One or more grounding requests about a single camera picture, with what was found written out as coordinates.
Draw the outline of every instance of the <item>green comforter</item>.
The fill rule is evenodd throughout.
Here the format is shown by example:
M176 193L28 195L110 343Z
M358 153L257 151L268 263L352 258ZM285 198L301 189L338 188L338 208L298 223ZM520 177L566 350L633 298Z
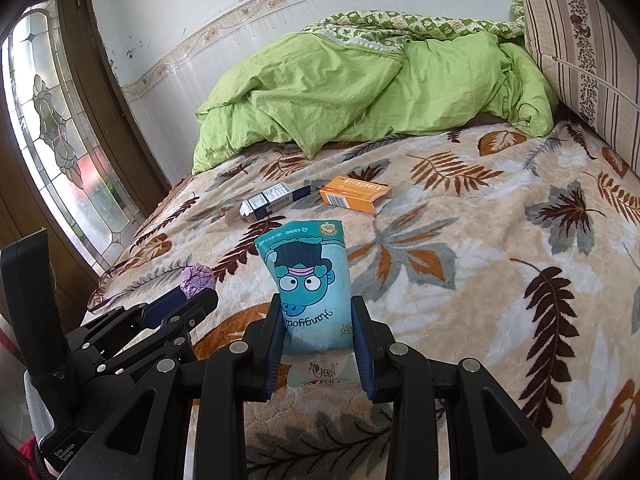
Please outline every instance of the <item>green comforter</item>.
M480 111L548 134L555 94L522 48L501 43L521 34L518 21L361 11L284 36L226 72L197 110L193 173L264 139L312 158L331 140L432 135Z

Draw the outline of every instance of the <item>purple crumpled paper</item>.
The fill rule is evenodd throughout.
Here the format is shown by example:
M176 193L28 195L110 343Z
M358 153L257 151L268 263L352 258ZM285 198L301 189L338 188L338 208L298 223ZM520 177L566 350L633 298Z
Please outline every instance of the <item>purple crumpled paper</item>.
M190 300L205 288L216 289L216 279L213 275L213 270L206 265L195 264L194 266L187 267L182 270L180 276L182 278L180 289L187 297L187 300Z

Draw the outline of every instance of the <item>screw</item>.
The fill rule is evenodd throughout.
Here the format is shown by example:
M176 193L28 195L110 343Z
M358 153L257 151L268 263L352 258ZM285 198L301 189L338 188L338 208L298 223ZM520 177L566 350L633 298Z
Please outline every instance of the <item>screw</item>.
M159 372L165 374L175 368L175 362L173 359L162 359L161 361L158 361L156 368Z
M480 369L480 363L475 359L468 358L462 361L462 367L467 372L473 373L473 372L477 372Z
M404 355L409 351L409 347L404 343L393 343L389 346L389 351L393 355Z
M249 349L249 345L244 341L233 341L229 345L229 351L233 354L243 354Z

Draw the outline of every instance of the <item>pillow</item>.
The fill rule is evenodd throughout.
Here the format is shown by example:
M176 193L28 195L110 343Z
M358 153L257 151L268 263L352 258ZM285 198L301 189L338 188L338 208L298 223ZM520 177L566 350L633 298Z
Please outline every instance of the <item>pillow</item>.
M560 100L640 174L640 65L598 0L524 0L525 44Z

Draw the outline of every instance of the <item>cartoon character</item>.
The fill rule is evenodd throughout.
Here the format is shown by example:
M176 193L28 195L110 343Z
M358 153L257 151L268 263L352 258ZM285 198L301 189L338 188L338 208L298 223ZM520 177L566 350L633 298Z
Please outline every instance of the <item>cartoon character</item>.
M270 247L275 252L273 263L280 289L282 309L288 316L299 316L309 305L324 298L327 288L335 281L332 263L322 257L320 237L290 238Z

